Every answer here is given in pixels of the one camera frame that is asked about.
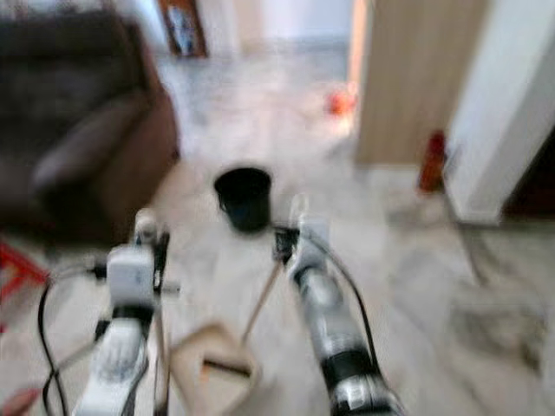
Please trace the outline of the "beige long handled dustpan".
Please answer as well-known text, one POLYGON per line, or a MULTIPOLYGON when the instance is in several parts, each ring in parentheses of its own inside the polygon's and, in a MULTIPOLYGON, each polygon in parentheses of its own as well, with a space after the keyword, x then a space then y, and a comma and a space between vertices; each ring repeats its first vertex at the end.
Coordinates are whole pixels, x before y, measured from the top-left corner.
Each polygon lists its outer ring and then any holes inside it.
POLYGON ((262 369, 249 340, 281 272, 274 262, 242 328, 206 322, 172 345, 169 373, 186 416, 234 416, 250 399, 262 369))

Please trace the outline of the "black plastic bucket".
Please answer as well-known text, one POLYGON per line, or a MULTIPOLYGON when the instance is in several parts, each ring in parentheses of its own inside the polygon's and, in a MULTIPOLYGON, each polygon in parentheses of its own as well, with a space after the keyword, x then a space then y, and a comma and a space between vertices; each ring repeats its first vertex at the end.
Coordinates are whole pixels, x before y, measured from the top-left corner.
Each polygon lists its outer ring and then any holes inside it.
POLYGON ((213 182, 219 209, 239 233, 258 233, 272 224, 272 177, 256 166, 235 166, 213 182))

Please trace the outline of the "red plastic stool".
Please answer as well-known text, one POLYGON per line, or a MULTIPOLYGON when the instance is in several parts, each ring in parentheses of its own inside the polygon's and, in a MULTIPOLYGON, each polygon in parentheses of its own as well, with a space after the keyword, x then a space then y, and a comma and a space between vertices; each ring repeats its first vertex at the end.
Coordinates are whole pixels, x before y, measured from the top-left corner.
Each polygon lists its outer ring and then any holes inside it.
POLYGON ((30 313, 33 295, 48 281, 50 272, 16 246, 0 243, 3 286, 0 290, 0 333, 30 313))

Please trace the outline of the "dark brown sofa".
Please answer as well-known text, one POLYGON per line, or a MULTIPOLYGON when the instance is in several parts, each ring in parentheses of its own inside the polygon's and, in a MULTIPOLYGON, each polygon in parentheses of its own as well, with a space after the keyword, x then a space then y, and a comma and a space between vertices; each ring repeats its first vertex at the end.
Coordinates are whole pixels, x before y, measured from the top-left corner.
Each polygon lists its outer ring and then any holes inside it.
POLYGON ((1 224, 123 242, 177 163, 178 133, 134 21, 107 10, 1 20, 1 224))

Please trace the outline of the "small orange object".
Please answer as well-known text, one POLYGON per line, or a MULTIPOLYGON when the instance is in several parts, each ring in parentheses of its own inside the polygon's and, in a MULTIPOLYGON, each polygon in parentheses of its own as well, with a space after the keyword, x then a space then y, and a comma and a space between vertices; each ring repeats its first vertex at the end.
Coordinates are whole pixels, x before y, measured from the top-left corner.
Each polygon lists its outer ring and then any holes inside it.
POLYGON ((328 110, 330 115, 334 116, 344 116, 346 114, 352 114, 357 108, 357 94, 342 88, 342 90, 336 90, 328 94, 328 99, 326 99, 326 110, 328 110))

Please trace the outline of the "red fire extinguisher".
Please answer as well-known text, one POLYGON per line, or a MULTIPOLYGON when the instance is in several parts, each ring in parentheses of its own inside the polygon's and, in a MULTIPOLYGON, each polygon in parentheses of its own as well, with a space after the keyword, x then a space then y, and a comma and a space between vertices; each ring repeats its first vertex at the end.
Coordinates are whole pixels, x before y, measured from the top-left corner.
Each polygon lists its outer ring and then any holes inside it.
POLYGON ((417 190, 423 194, 438 192, 443 186, 444 166, 447 163, 447 134, 443 130, 433 131, 424 153, 417 190))

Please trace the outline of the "person bare foot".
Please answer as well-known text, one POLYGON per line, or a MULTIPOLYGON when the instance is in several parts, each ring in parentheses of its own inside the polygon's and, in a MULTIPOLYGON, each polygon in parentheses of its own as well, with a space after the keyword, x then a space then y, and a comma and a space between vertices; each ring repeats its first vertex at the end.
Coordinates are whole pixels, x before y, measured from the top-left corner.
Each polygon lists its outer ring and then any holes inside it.
POLYGON ((41 396, 41 388, 20 389, 4 401, 0 416, 27 416, 41 396))

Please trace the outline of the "light wood panel door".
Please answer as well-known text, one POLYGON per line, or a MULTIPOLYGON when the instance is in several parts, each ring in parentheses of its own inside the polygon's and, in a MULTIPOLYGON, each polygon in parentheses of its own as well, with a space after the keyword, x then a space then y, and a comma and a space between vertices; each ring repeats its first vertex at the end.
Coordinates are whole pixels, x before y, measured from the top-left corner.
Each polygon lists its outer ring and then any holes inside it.
POLYGON ((417 166, 459 106, 492 0, 361 0, 354 161, 417 166))

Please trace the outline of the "brown framed picture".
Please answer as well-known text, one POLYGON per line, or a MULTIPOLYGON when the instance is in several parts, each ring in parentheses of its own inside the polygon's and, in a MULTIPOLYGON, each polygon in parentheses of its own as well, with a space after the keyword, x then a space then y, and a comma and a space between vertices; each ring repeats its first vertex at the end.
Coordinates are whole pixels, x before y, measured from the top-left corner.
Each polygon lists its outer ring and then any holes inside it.
POLYGON ((169 48, 181 58, 207 58, 209 48, 199 0, 156 0, 169 48))

